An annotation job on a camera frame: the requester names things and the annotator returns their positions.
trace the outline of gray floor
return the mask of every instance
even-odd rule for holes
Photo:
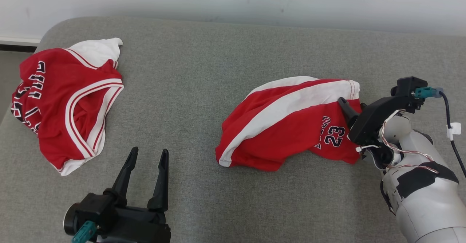
[[[11,103],[11,95],[20,82],[19,65],[28,52],[0,51],[0,122]]]

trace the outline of white wall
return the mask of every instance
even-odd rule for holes
[[[466,0],[0,0],[0,40],[95,15],[466,35]]]

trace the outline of black tape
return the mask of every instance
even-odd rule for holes
[[[453,171],[447,167],[440,165],[434,161],[422,163],[423,166],[428,166],[434,170],[437,170],[438,174],[425,168],[414,168],[408,173],[404,173],[398,178],[398,186],[396,189],[401,197],[408,197],[411,193],[432,185],[435,182],[435,178],[443,178],[451,180],[459,184],[458,178]]]

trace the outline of basketball jersey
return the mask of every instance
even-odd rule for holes
[[[44,157],[65,176],[102,152],[105,117],[123,89],[121,39],[48,49],[20,64],[11,112],[37,134]]]
[[[223,122],[217,161],[275,171],[287,157],[310,150],[354,164],[359,153],[347,137],[338,98],[361,112],[358,93],[352,80],[290,77],[264,84]]]

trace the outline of white cable tag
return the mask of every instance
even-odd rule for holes
[[[449,140],[453,140],[453,135],[460,135],[461,134],[461,123],[460,122],[453,122],[450,124],[451,128],[446,127],[446,137]]]

